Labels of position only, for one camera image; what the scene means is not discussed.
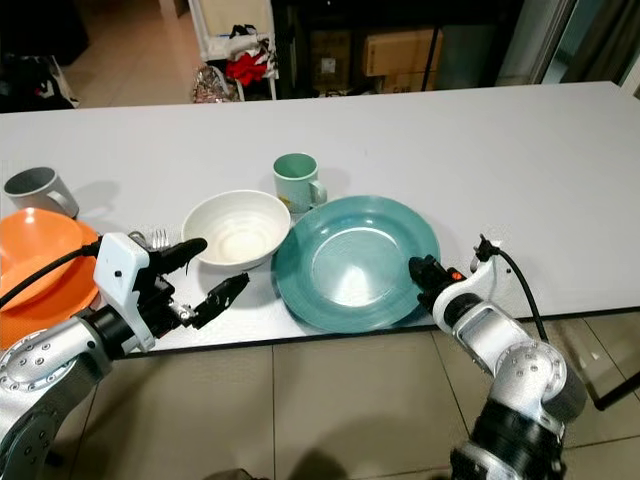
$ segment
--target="mug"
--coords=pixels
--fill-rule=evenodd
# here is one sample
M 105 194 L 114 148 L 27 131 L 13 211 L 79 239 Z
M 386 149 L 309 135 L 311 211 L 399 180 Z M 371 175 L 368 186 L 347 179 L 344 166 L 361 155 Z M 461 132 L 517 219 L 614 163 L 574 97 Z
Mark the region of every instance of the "mug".
M 318 162 L 305 153 L 289 153 L 273 164 L 278 198 L 291 213 L 304 213 L 327 201 L 327 189 L 318 181 Z
M 76 218 L 80 208 L 53 168 L 30 168 L 11 177 L 4 193 L 16 207 L 41 208 Z

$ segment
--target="wall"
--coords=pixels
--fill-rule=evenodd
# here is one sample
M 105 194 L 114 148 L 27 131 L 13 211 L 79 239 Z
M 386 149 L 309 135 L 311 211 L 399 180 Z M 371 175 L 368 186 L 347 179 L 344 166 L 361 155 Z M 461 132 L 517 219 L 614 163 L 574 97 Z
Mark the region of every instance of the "wall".
M 231 33 L 236 24 L 246 23 L 259 33 L 270 31 L 270 13 L 265 0 L 196 0 L 202 6 L 210 35 Z
M 559 3 L 560 0 L 525 0 L 500 70 L 503 83 L 510 78 L 527 82 Z

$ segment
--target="white table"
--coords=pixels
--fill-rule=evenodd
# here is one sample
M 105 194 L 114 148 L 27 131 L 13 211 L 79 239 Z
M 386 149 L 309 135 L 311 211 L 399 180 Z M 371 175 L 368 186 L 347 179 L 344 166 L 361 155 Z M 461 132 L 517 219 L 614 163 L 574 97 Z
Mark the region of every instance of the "white table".
M 288 152 L 320 163 L 331 198 L 377 194 L 421 213 L 442 263 L 468 271 L 478 234 L 502 240 L 542 315 L 640 305 L 640 102 L 609 83 L 0 116 L 3 183 L 56 168 L 101 232 L 169 228 L 232 189 L 273 192 Z M 1 212 L 13 207 L 2 199 Z M 193 262 L 170 280 L 198 303 L 223 274 Z M 530 312 L 517 283 L 503 305 Z M 407 325 L 426 325 L 416 316 Z M 232 308 L 157 350 L 320 334 L 294 321 L 269 265 Z

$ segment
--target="green mug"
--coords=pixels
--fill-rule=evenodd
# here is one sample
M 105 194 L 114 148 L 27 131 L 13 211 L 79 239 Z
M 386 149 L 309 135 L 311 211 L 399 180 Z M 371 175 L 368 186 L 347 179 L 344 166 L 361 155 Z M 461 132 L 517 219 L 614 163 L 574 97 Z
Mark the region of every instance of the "green mug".
M 278 198 L 291 213 L 304 213 L 327 201 L 327 189 L 318 181 L 318 162 L 305 153 L 289 153 L 273 164 Z

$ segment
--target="bowl rim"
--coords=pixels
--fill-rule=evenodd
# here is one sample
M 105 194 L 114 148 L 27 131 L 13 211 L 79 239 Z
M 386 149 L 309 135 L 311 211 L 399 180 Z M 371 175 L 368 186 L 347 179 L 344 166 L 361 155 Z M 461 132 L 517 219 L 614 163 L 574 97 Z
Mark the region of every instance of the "bowl rim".
M 195 207 L 193 207 L 189 211 L 189 213 L 187 214 L 187 216 L 185 217 L 185 219 L 182 222 L 182 228 L 180 230 L 180 237 L 181 237 L 182 241 L 183 242 L 186 241 L 186 238 L 185 238 L 185 226 L 187 225 L 187 222 L 189 221 L 189 219 L 191 218 L 191 216 L 194 214 L 194 212 L 196 210 L 198 210 L 200 207 L 202 207 L 206 203 L 212 202 L 213 200 L 216 200 L 216 199 L 218 199 L 220 197 L 225 197 L 225 196 L 228 196 L 228 195 L 238 194 L 238 193 L 258 194 L 258 195 L 260 195 L 262 197 L 269 198 L 269 200 L 274 200 L 281 207 L 281 210 L 286 213 L 289 227 L 284 232 L 284 235 L 282 235 L 282 238 L 279 238 L 277 242 L 274 242 L 273 248 L 270 249 L 267 253 L 264 253 L 262 255 L 258 255 L 257 257 L 248 258 L 248 259 L 243 260 L 241 262 L 235 262 L 235 263 L 231 263 L 231 262 L 227 262 L 227 263 L 212 262 L 210 260 L 205 260 L 204 258 L 202 258 L 201 254 L 196 255 L 196 258 L 198 260 L 200 260 L 203 263 L 206 263 L 207 265 L 212 265 L 212 266 L 216 266 L 216 267 L 239 267 L 239 266 L 242 266 L 242 265 L 245 265 L 245 264 L 253 263 L 253 262 L 255 262 L 257 260 L 260 260 L 262 258 L 268 257 L 269 255 L 273 254 L 273 252 L 275 252 L 278 249 L 278 247 L 280 247 L 280 245 L 282 245 L 282 242 L 284 242 L 284 239 L 287 238 L 287 235 L 289 235 L 289 232 L 291 231 L 291 212 L 289 212 L 289 209 L 287 208 L 287 206 L 278 197 L 276 197 L 275 195 L 271 195 L 270 193 L 267 193 L 267 192 L 262 192 L 260 190 L 251 190 L 251 189 L 230 190 L 228 192 L 218 193 L 217 195 L 214 195 L 212 197 L 209 197 L 209 198 L 206 198 L 206 199 L 202 200 L 200 203 L 198 203 Z

